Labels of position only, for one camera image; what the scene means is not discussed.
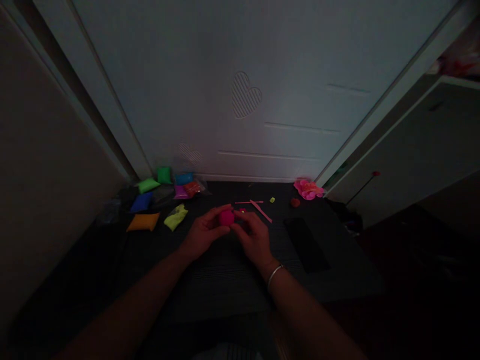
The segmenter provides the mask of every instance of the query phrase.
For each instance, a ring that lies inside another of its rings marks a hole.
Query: pink clay ball
[[[235,215],[231,210],[222,211],[218,215],[218,222],[222,226],[230,226],[235,222]]]

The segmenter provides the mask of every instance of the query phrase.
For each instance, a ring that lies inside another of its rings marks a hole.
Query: white door
[[[314,179],[454,4],[71,2],[152,168],[258,181]]]

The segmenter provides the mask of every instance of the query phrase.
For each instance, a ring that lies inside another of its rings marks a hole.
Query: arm
[[[167,256],[142,279],[94,319],[61,351],[55,360],[125,359],[147,336],[160,309],[185,269],[230,229],[218,226],[216,217],[230,204],[213,208],[197,218],[178,250]]]
[[[270,252],[269,230],[254,212],[235,214],[244,220],[251,234],[238,224],[237,234],[246,256],[268,282],[280,262]],[[317,300],[286,270],[280,268],[270,283],[273,301],[310,359],[366,359],[358,346]]]

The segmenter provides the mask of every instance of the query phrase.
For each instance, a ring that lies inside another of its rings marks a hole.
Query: smartphone
[[[301,217],[288,218],[283,221],[295,247],[298,258],[307,274],[330,269],[324,252],[315,241],[307,223]]]

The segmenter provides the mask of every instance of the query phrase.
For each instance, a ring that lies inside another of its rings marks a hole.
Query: bangle
[[[268,290],[268,293],[270,294],[270,283],[272,282],[272,278],[274,277],[275,273],[283,268],[284,266],[282,264],[280,264],[280,266],[278,266],[275,270],[273,270],[273,272],[271,273],[270,277],[268,278],[268,285],[266,286],[266,289]]]

